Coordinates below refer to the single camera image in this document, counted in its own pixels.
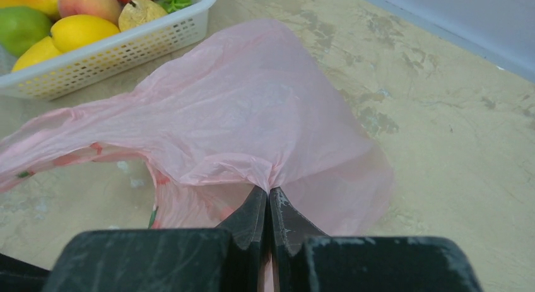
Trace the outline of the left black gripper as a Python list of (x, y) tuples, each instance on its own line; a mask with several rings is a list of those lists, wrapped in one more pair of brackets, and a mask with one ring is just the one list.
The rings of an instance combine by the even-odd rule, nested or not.
[(41, 291), (50, 271), (1, 254), (1, 292)]

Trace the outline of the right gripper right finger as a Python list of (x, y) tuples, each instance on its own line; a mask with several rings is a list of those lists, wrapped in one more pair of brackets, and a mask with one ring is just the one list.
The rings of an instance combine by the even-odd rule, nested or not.
[(280, 189), (269, 195), (276, 291), (481, 291), (465, 253), (443, 237), (332, 237)]

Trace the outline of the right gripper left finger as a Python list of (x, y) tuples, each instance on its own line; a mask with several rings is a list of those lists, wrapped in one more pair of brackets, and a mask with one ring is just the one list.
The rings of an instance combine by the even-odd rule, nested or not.
[(100, 230), (76, 235), (45, 291), (262, 291), (267, 194), (251, 190), (214, 228)]

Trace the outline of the pink plastic bag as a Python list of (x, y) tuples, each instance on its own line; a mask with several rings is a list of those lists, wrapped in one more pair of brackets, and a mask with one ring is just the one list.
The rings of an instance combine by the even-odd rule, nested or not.
[(282, 22), (219, 31), (129, 93), (56, 109), (1, 141), (1, 190), (46, 170), (142, 159), (155, 185), (147, 230), (214, 228), (267, 194), (264, 289), (275, 291), (269, 195), (280, 188), (327, 235), (388, 207), (379, 145)]

